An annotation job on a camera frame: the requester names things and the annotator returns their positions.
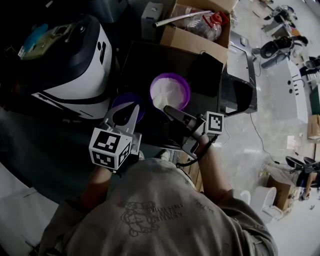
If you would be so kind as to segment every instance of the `purple bowl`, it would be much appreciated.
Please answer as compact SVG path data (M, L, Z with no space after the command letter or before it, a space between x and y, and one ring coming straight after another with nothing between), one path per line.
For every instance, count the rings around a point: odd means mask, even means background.
M190 101L190 86L187 83L187 81L180 75L176 74L176 73L162 73L160 75L158 75L155 79L153 79L151 85L150 85L150 90L149 90L149 99L151 104L154 106L153 100L151 98L151 89L152 87L155 85L155 83L162 78L171 78L171 79L175 79L183 88L183 97L184 97L184 102L182 103L182 105L179 107L179 110L183 110L186 105L188 104L188 102Z
M144 117L144 114L145 114L145 104L138 95L131 92L120 94L118 97L115 98L111 108L114 108L116 106L119 106L123 103L128 103L128 102L135 102L139 105L138 117L136 119L136 122L138 123Z

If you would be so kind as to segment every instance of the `plastic bottle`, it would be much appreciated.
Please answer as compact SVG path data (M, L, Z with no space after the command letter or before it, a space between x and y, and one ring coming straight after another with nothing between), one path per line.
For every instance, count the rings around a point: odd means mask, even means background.
M221 35L221 25L226 23L228 18L223 12L210 12L194 16L186 29L200 37L215 41Z

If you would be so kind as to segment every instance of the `cardboard box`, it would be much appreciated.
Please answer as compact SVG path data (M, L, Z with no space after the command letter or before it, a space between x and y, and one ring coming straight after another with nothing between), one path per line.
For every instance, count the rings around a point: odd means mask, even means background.
M205 51L207 54L223 63L224 67L228 59L230 42L230 12L237 2L238 0L176 0L173 8L168 12L168 17L171 16L175 4L180 4L202 10L212 10L214 12L222 11L226 14L229 22L222 25L221 35L214 42L186 30L167 25L164 29L160 44L196 54Z
M308 120L308 140L311 143L320 143L320 115L314 114Z
M276 188L276 195L273 205L282 211L286 211L288 209L290 197L292 196L295 186L280 183L272 178L271 175L269 176L266 186L267 188Z

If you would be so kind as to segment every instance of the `gray t-shirt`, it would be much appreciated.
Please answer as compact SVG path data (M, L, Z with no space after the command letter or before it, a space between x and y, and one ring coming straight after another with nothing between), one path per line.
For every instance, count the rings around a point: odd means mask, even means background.
M106 201L89 213L74 201L60 204L41 240L40 255L49 251L68 256L277 255L261 219L234 198L233 190L216 205L172 163L154 158L131 166Z

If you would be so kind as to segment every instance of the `person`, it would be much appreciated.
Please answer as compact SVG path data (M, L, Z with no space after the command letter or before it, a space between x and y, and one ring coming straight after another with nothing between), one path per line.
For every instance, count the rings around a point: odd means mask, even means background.
M293 41L293 48L290 50L292 53L293 57L298 57L299 54L303 51L304 47L306 47L309 43L308 39L305 36L292 36L292 37L287 37L283 36L280 39L276 39L277 41L281 40L282 38L291 38ZM261 67L264 69L269 69L273 67L274 65L279 64L282 62L285 58L289 57L290 52L288 53L283 53L282 51L278 50L277 53L275 53L270 59L268 59L266 62L261 64ZM253 48L252 49L252 54L255 56L255 61L257 59L257 55L261 54L261 48Z
M311 187L320 188L320 173L311 172L305 173L304 171L297 170L290 173L291 170L280 169L271 164L264 166L262 173L270 174L274 179L281 180L283 183L294 185L298 188L303 188L300 200L305 200L310 195Z
M195 154L207 143L201 136ZM79 199L59 205L39 255L277 255L262 220L234 197L212 145L199 167L204 194L163 159L131 165L112 192L111 172L97 167Z
M310 56L309 60L313 62L314 68L308 68L307 66L300 68L300 74L302 77L315 74L320 71L320 55L318 57Z
M284 7L277 7L271 15L268 15L264 18L264 20L270 20L273 18L273 21L268 25L263 25L262 29L264 32L269 32L270 30L275 29L280 24L283 24L285 21L291 22L290 14L294 14L294 9L290 6L287 8Z

